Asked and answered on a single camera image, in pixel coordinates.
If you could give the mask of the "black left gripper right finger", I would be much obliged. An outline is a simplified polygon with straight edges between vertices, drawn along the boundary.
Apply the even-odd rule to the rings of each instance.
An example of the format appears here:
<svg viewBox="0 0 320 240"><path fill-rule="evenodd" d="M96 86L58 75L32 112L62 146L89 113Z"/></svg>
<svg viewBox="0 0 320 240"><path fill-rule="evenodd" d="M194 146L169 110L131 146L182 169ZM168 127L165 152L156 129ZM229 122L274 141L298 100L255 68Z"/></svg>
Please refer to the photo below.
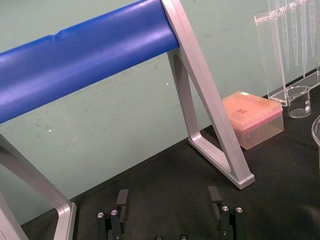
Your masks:
<svg viewBox="0 0 320 240"><path fill-rule="evenodd" d="M223 204L220 192L216 186L208 186L208 193L217 219L219 240L244 240L245 215L241 207L230 208Z"/></svg>

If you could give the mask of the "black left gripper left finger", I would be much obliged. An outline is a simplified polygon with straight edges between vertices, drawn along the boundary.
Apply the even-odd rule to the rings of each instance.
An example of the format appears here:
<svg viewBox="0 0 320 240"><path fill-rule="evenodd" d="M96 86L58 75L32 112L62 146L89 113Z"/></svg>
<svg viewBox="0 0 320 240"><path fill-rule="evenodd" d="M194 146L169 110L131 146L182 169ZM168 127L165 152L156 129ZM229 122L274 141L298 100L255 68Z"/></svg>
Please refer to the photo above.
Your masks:
<svg viewBox="0 0 320 240"><path fill-rule="evenodd" d="M108 212L96 214L97 240L123 240L128 219L129 189L121 189L116 206Z"/></svg>

